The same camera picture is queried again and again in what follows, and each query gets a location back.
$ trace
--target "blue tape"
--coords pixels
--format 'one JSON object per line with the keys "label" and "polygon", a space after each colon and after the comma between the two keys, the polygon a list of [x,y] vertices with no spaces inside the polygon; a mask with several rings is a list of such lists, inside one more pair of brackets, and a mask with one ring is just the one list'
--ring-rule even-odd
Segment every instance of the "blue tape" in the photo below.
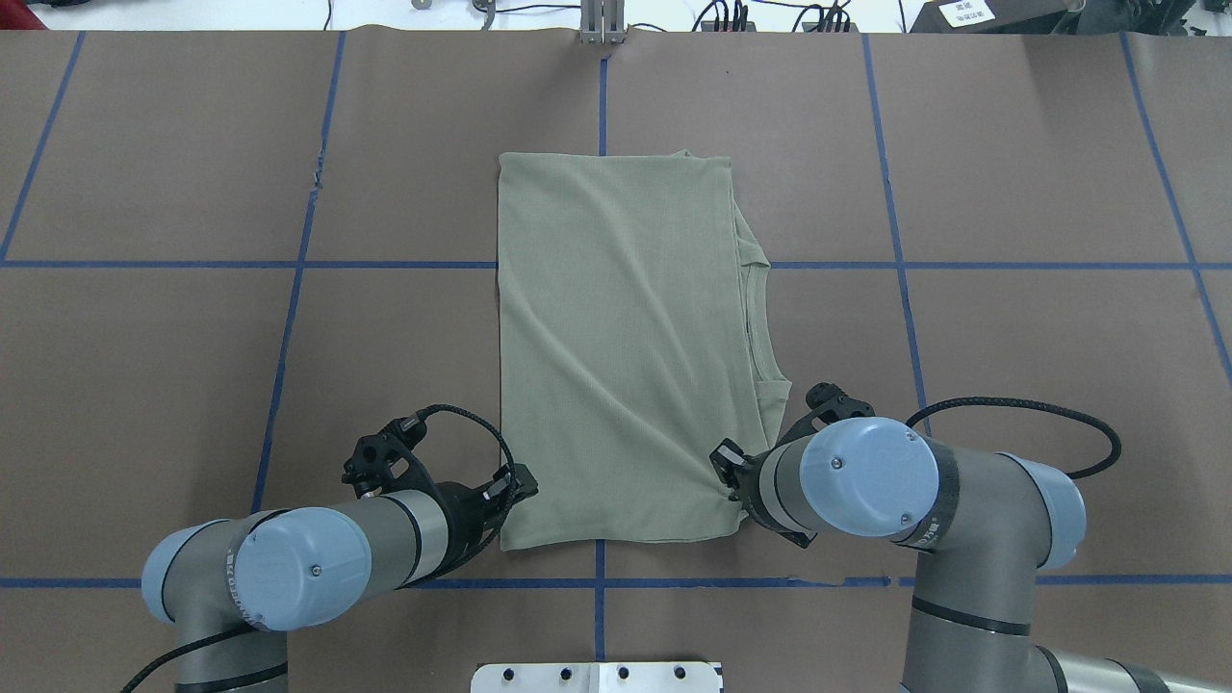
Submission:
{"label": "blue tape", "polygon": [[1211,297],[1206,292],[1206,282],[1198,265],[1198,256],[1194,254],[1194,244],[1189,238],[1189,229],[1185,228],[1185,218],[1180,215],[1180,206],[1177,203],[1177,194],[1172,187],[1172,179],[1168,176],[1168,166],[1163,163],[1163,154],[1159,153],[1159,144],[1156,142],[1154,129],[1151,127],[1151,116],[1147,113],[1146,102],[1142,100],[1142,89],[1138,86],[1138,73],[1133,65],[1133,53],[1130,51],[1130,38],[1121,32],[1121,53],[1125,55],[1125,69],[1130,76],[1130,88],[1133,90],[1133,102],[1138,109],[1138,117],[1142,120],[1142,131],[1147,137],[1147,146],[1151,148],[1151,157],[1154,158],[1156,170],[1159,173],[1159,184],[1163,185],[1164,196],[1168,197],[1168,208],[1172,211],[1172,219],[1177,224],[1177,233],[1180,236],[1180,244],[1185,248],[1185,258],[1194,273],[1194,284],[1198,285],[1198,296],[1202,302],[1202,312],[1206,313],[1206,322],[1211,327],[1211,337],[1215,339],[1215,349],[1220,354],[1220,363],[1223,365],[1223,375],[1228,385],[1232,385],[1232,359],[1228,358],[1227,340],[1220,329],[1220,322],[1215,317],[1215,308],[1211,307]]}
{"label": "blue tape", "polygon": [[[1041,575],[1040,587],[1093,587],[1100,584],[1232,584],[1232,573],[1125,573],[1125,575]],[[899,577],[899,587],[915,587],[914,577]]]}
{"label": "blue tape", "polygon": [[26,196],[30,195],[30,186],[34,184],[34,174],[38,173],[38,163],[43,158],[43,149],[47,148],[47,139],[52,136],[52,126],[55,125],[55,116],[60,112],[60,104],[64,102],[64,92],[69,89],[69,80],[73,79],[73,69],[76,68],[76,59],[81,55],[81,44],[85,43],[85,32],[78,32],[78,39],[73,44],[73,53],[64,67],[64,75],[60,78],[60,88],[55,91],[52,101],[52,110],[47,113],[47,122],[43,123],[43,132],[38,136],[38,144],[34,146],[34,155],[30,158],[30,168],[26,169],[26,180],[17,192],[17,202],[12,207],[12,216],[9,217],[9,227],[5,229],[4,240],[0,240],[0,263],[9,256],[9,247],[12,245],[12,237],[17,233],[17,222],[21,219],[21,211],[26,207]]}
{"label": "blue tape", "polygon": [[[5,260],[12,269],[297,269],[297,260]],[[904,261],[912,271],[926,270],[1120,270],[1191,271],[1189,263],[957,263]],[[304,260],[312,270],[495,270],[495,260]],[[880,260],[779,260],[776,270],[897,270],[894,261]],[[1198,263],[1202,271],[1228,271],[1232,263]]]}
{"label": "blue tape", "polygon": [[[872,47],[869,35],[860,35],[864,44],[864,67],[869,78],[869,101],[872,106],[872,126],[877,137],[877,159],[881,163],[881,182],[886,194],[886,213],[890,216],[890,239],[894,245],[894,264],[898,270],[898,295],[903,303],[903,322],[907,327],[907,348],[912,358],[912,375],[915,379],[915,403],[919,408],[928,406],[928,396],[924,392],[924,367],[920,364],[919,342],[915,338],[915,316],[912,313],[910,289],[907,285],[907,263],[903,256],[902,236],[898,229],[898,208],[894,205],[894,189],[890,184],[890,157],[886,153],[886,132],[881,122],[881,102],[877,99],[877,78],[872,67]],[[933,435],[933,425],[929,419],[924,419],[924,432]]]}
{"label": "blue tape", "polygon": [[304,212],[304,228],[299,238],[299,256],[296,260],[296,277],[291,284],[291,301],[287,305],[287,322],[282,328],[282,344],[278,346],[278,365],[274,374],[274,393],[270,396],[270,412],[265,419],[265,438],[261,441],[261,461],[256,469],[256,483],[253,488],[251,512],[261,509],[265,498],[265,480],[270,471],[270,455],[274,451],[274,423],[282,403],[282,383],[287,374],[287,351],[291,348],[291,329],[299,310],[299,290],[303,285],[304,265],[308,259],[308,243],[312,239],[312,223],[317,213],[317,197],[320,192],[320,174],[325,168],[325,149],[329,146],[329,126],[334,116],[334,100],[338,96],[338,78],[342,72],[342,52],[346,48],[346,32],[338,35],[338,48],[334,53],[334,74],[329,81],[329,97],[325,100],[325,116],[320,125],[320,152],[317,154],[315,185],[308,194],[308,208]]}
{"label": "blue tape", "polygon": [[139,577],[0,577],[7,589],[140,589]]}
{"label": "blue tape", "polygon": [[599,60],[599,155],[607,155],[607,55]]}

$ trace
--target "black cable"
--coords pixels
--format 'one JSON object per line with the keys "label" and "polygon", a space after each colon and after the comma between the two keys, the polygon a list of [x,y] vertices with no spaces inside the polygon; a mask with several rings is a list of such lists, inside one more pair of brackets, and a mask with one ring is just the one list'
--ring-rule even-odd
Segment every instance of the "black cable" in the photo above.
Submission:
{"label": "black cable", "polygon": [[754,2],[760,2],[763,5],[777,5],[780,7],[792,7],[796,10],[803,10],[808,5],[795,5],[792,2],[779,2],[779,0],[753,0]]}
{"label": "black cable", "polygon": [[719,5],[723,5],[723,14],[726,15],[727,14],[727,0],[710,0],[710,4],[701,9],[701,12],[697,15],[697,21],[694,22],[692,28],[690,28],[689,31],[697,31],[697,27],[701,26],[701,21],[706,17],[706,12],[708,12],[711,7],[715,7],[715,28],[717,30],[718,28],[718,6]]}
{"label": "black cable", "polygon": [[846,32],[848,28],[850,28],[851,15],[848,15],[846,11],[844,11],[844,7],[846,7],[850,4],[851,4],[851,0],[848,0],[846,2],[844,2],[841,5],[839,5],[839,0],[834,0],[834,2],[830,4],[829,7],[827,7],[828,11],[825,12],[825,16],[822,17],[822,21],[817,22],[817,25],[814,25],[813,28],[804,30],[806,33],[808,33],[808,32],[812,32],[812,33],[844,33],[844,32]]}
{"label": "black cable", "polygon": [[1046,412],[1050,414],[1056,414],[1058,417],[1064,417],[1067,419],[1073,419],[1079,423],[1084,423],[1104,435],[1108,437],[1108,441],[1111,444],[1111,450],[1108,456],[1101,461],[1074,472],[1066,472],[1069,478],[1085,478],[1088,476],[1094,476],[1108,467],[1116,464],[1116,460],[1121,457],[1121,437],[1112,430],[1112,427],[1108,425],[1103,420],[1074,409],[1067,409],[1064,407],[1058,407],[1056,404],[1048,404],[1047,402],[1036,402],[1035,400],[1016,400],[1013,397],[957,397],[955,400],[945,400],[944,402],[938,402],[936,404],[930,404],[923,409],[915,412],[907,419],[908,427],[914,427],[919,422],[929,418],[930,416],[945,411],[954,409],[956,407],[1009,407],[1014,409],[1035,409],[1036,412]]}
{"label": "black cable", "polygon": [[521,7],[506,7],[504,10],[496,10],[498,15],[504,15],[505,12],[521,12],[524,10],[580,10],[582,5],[522,5]]}
{"label": "black cable", "polygon": [[430,417],[430,416],[432,416],[432,414],[435,414],[437,412],[450,412],[451,414],[457,414],[460,417],[468,418],[468,419],[473,420],[474,423],[477,423],[477,424],[482,425],[483,428],[485,428],[488,430],[488,433],[490,433],[492,437],[496,439],[496,444],[500,445],[500,454],[505,456],[505,464],[501,465],[501,466],[505,467],[505,471],[509,475],[509,482],[510,482],[510,485],[505,487],[505,491],[504,491],[505,499],[500,503],[500,509],[499,509],[499,512],[496,514],[496,520],[495,520],[495,523],[492,527],[492,531],[488,533],[488,536],[484,536],[482,541],[479,541],[478,544],[476,544],[474,549],[471,549],[469,551],[462,554],[461,556],[458,556],[458,559],[456,561],[453,561],[448,566],[440,566],[435,571],[432,571],[431,573],[429,573],[429,575],[426,575],[426,576],[424,576],[424,577],[421,577],[421,578],[419,578],[415,582],[411,582],[409,584],[403,584],[398,589],[405,589],[407,587],[414,587],[415,584],[419,584],[421,582],[428,582],[429,580],[436,580],[437,577],[440,577],[440,576],[442,576],[442,575],[445,575],[447,572],[456,571],[457,568],[460,568],[460,567],[464,566],[466,564],[468,564],[471,561],[471,559],[478,556],[479,552],[482,552],[484,549],[487,549],[488,545],[492,544],[492,541],[496,538],[496,535],[500,534],[500,529],[503,527],[505,527],[505,519],[509,518],[509,511],[511,511],[513,507],[514,507],[514,486],[513,486],[513,483],[514,483],[514,454],[509,451],[509,445],[505,443],[505,438],[503,435],[500,435],[500,430],[498,430],[496,427],[494,427],[490,423],[488,423],[488,420],[484,419],[483,417],[480,417],[479,414],[468,412],[468,411],[463,409],[462,407],[455,407],[453,404],[432,404],[430,407],[425,407],[425,408],[415,412],[415,418],[418,418],[421,422],[423,420],[428,420],[428,417]]}
{"label": "black cable", "polygon": [[816,4],[806,5],[804,9],[801,10],[798,15],[796,15],[796,23],[791,25],[792,33],[795,33],[796,30],[800,28],[800,22],[803,21],[804,15],[808,14],[809,10],[817,10],[817,23],[822,23],[822,18],[825,17],[825,7],[822,7],[821,5]]}
{"label": "black cable", "polygon": [[496,0],[471,0],[471,6],[483,12],[483,26],[479,31],[489,31],[492,22],[496,21]]}
{"label": "black cable", "polygon": [[222,633],[216,633],[214,635],[211,635],[208,638],[202,638],[201,640],[193,640],[192,642],[188,642],[187,645],[180,645],[175,650],[171,650],[170,652],[166,652],[165,655],[160,656],[159,658],[154,660],[153,662],[145,665],[145,668],[143,668],[142,671],[137,672],[137,676],[134,676],[133,678],[131,678],[128,681],[128,683],[123,688],[120,689],[120,693],[133,693],[133,689],[136,689],[138,686],[140,686],[140,683],[143,681],[145,681],[145,678],[149,675],[154,673],[154,670],[156,670],[158,667],[160,667],[160,666],[170,662],[171,660],[174,660],[176,657],[180,657],[182,655],[187,655],[188,652],[192,652],[195,650],[200,650],[202,647],[208,647],[208,646],[214,645],[217,642],[222,642],[223,640],[229,640],[232,638],[235,638],[237,635],[244,635],[245,633],[251,633],[253,630],[256,630],[256,629],[253,628],[251,625],[248,625],[245,623],[243,625],[237,625],[235,628],[233,628],[230,630],[224,630]]}

